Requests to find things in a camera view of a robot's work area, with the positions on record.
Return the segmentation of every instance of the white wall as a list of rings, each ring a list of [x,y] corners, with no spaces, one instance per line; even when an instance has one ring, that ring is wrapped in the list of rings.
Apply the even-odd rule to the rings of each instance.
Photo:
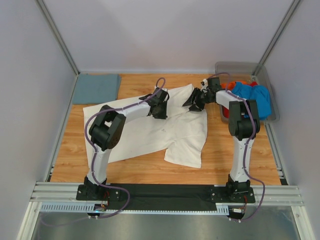
[[[320,239],[319,0],[304,0],[267,60],[279,107],[273,129],[289,183],[298,185]]]
[[[259,62],[292,0],[45,0],[80,71]]]
[[[75,77],[34,0],[1,0],[0,34],[0,239],[13,240]]]

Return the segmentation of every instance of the black mounting plate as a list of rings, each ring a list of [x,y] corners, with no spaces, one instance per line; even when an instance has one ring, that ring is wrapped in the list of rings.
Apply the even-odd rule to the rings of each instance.
[[[256,202],[254,190],[252,187],[250,187],[249,191],[247,192],[230,194],[228,188],[225,186],[213,186],[210,188],[210,193],[211,202],[213,203],[245,204],[246,200],[248,204],[254,204]]]

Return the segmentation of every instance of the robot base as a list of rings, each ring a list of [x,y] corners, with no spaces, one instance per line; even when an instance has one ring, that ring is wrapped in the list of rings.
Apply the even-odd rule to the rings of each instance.
[[[120,191],[116,189],[107,189],[96,185],[84,178],[84,184],[79,185],[76,198],[79,201],[119,201]]]
[[[210,188],[211,202],[214,203],[239,203],[254,204],[256,202],[254,190],[250,187],[250,181],[235,182],[230,175],[225,186],[213,186]]]

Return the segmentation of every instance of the blue cloth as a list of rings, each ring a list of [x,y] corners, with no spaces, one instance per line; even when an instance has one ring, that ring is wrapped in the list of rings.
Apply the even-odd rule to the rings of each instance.
[[[118,74],[80,74],[75,84],[72,104],[102,104],[117,99],[121,83]]]
[[[266,119],[272,113],[270,94],[265,86],[249,86],[237,81],[232,93],[244,99],[255,99],[261,120]]]

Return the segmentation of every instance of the metal floor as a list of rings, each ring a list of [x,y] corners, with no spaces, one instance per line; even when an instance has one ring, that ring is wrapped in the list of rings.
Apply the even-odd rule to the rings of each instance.
[[[247,214],[253,212],[247,207]],[[42,215],[48,224],[68,223],[84,213],[52,212]],[[62,227],[39,225],[33,240],[300,240],[288,206],[265,206],[248,222],[235,223],[226,216],[119,214],[84,220]]]

